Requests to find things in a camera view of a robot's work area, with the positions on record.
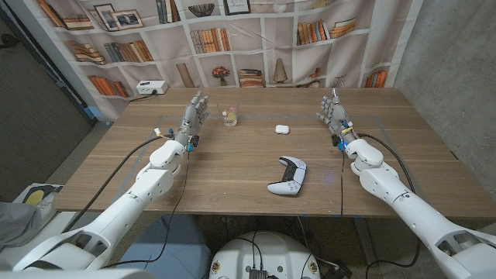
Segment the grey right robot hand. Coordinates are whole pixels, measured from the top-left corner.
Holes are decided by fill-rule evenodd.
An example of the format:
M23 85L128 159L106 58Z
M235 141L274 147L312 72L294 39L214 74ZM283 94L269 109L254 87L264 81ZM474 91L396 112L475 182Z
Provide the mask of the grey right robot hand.
M340 103L336 88L332 89L332 96L322 97L321 112L317 112L318 119L323 121L332 135L333 146L343 150L349 143L358 138L353 131L353 123Z

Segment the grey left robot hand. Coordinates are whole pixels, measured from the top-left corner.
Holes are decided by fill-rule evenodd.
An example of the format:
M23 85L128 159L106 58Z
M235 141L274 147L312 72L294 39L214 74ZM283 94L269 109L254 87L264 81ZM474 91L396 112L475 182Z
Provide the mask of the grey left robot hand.
M175 133L174 140L187 146L190 139L197 136L204 121L208 118L208 96L198 91L185 107L181 124Z

